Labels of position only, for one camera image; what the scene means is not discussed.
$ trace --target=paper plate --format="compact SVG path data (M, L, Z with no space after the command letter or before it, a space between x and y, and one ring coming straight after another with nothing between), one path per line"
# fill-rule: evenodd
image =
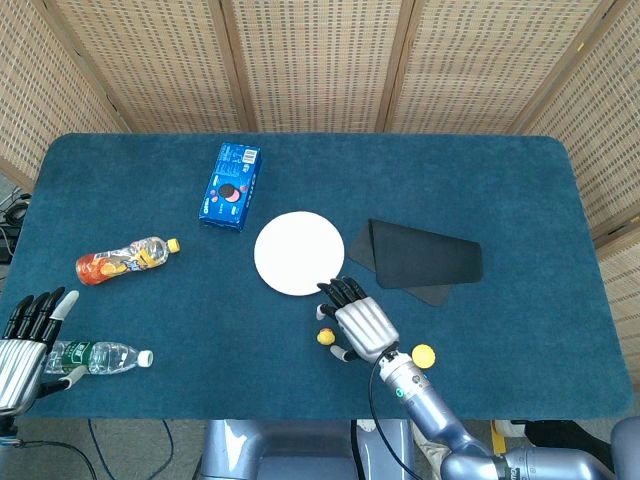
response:
M320 291L340 273L344 244L340 233L324 217L291 212L271 220L260 232L253 251L256 269L273 289L287 295Z

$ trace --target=wicker screen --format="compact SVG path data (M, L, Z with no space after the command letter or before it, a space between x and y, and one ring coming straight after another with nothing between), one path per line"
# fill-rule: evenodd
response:
M503 133L597 0L427 0L390 129Z
M640 1L629 3L528 132L567 146L592 228L640 202Z
M611 313L634 383L640 385L640 234L600 261Z
M55 0L136 131L238 130L207 0Z
M257 126L373 131L400 0L234 0Z
M31 3L0 2L0 158L12 180L30 188L63 133L119 130Z

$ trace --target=oreo box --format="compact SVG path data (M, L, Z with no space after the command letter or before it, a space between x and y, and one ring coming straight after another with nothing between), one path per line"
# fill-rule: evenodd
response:
M200 220L242 230L261 163L260 148L223 143L200 207Z

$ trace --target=small yellow ball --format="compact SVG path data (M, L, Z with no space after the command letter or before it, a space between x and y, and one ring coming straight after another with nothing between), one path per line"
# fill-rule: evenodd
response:
M336 335L330 328L323 328L318 332L316 340L320 345L333 345L336 341Z
M416 345L411 352L411 358L420 368L431 368L436 363L436 352L429 345Z

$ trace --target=plastic bottle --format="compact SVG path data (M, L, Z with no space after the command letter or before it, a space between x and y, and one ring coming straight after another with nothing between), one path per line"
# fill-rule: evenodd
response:
M151 350L136 349L114 342L56 342L47 358L45 373L69 373L85 365L92 375L111 375L133 367L150 367Z
M157 267L167 261L169 253L180 251L175 238L143 238L128 247L102 253L89 253L76 261L76 273L85 285L97 285L127 272Z

